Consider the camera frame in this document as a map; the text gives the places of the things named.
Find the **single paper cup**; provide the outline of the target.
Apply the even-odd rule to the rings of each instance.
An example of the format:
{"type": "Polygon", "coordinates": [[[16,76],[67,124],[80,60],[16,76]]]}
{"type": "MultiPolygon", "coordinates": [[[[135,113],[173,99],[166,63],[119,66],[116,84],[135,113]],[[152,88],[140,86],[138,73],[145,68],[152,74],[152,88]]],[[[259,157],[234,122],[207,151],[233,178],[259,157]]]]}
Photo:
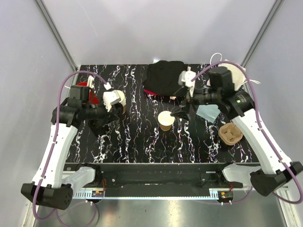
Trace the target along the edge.
{"type": "Polygon", "coordinates": [[[163,131],[170,130],[174,121],[175,117],[171,116],[170,111],[162,111],[158,115],[158,123],[163,131]]]}

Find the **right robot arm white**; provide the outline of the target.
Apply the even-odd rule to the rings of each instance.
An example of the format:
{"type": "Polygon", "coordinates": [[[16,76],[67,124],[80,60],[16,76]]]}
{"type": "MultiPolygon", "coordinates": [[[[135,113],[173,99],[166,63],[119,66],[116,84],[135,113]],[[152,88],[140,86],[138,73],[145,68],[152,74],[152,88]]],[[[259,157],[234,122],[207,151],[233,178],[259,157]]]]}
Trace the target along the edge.
{"type": "Polygon", "coordinates": [[[232,72],[220,66],[208,71],[210,86],[195,92],[195,72],[181,72],[178,83],[187,88],[185,100],[180,109],[171,116],[189,120],[189,110],[195,105],[218,105],[226,114],[256,154],[259,166],[225,164],[215,175],[219,187],[231,182],[251,185],[262,196],[268,196],[288,183],[303,171],[300,162],[293,162],[271,137],[257,111],[257,106],[245,91],[236,91],[232,81],[232,72]]]}

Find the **blue white paper bag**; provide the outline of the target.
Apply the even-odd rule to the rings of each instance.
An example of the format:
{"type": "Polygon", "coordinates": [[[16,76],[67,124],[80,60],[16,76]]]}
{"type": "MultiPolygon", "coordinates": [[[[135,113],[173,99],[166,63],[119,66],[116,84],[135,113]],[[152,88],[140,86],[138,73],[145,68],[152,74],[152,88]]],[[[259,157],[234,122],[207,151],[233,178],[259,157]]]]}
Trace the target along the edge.
{"type": "Polygon", "coordinates": [[[220,113],[233,119],[243,116],[247,110],[254,107],[252,99],[248,94],[242,93],[240,88],[250,82],[256,84],[261,82],[247,79],[244,67],[223,59],[217,52],[211,56],[210,66],[211,68],[206,71],[209,76],[207,87],[202,92],[209,99],[199,104],[196,112],[198,116],[214,123],[220,113]]]}

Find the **stack of paper cups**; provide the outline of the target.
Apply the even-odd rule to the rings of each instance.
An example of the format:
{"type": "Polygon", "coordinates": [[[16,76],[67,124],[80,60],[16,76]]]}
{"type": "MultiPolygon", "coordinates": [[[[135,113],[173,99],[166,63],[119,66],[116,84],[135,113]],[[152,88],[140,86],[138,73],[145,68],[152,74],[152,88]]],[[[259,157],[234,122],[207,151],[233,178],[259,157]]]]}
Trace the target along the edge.
{"type": "Polygon", "coordinates": [[[123,114],[126,112],[126,97],[125,94],[121,90],[116,90],[116,92],[119,94],[120,101],[119,103],[123,107],[123,114]]]}

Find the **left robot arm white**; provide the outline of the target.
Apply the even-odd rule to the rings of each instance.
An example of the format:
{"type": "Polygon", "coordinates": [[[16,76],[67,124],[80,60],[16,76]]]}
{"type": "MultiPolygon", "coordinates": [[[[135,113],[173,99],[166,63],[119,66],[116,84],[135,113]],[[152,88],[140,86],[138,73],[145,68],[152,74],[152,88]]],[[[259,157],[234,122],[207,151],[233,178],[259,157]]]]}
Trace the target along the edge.
{"type": "Polygon", "coordinates": [[[124,112],[123,92],[106,91],[97,104],[90,102],[89,94],[89,87],[72,86],[70,96],[53,110],[50,137],[42,162],[32,181],[21,187],[21,194],[34,205],[65,210],[73,194],[82,187],[87,184],[98,187],[102,183],[101,168],[95,164],[82,164],[75,173],[66,178],[62,176],[80,124],[88,121],[92,132],[99,134],[124,112]]]}

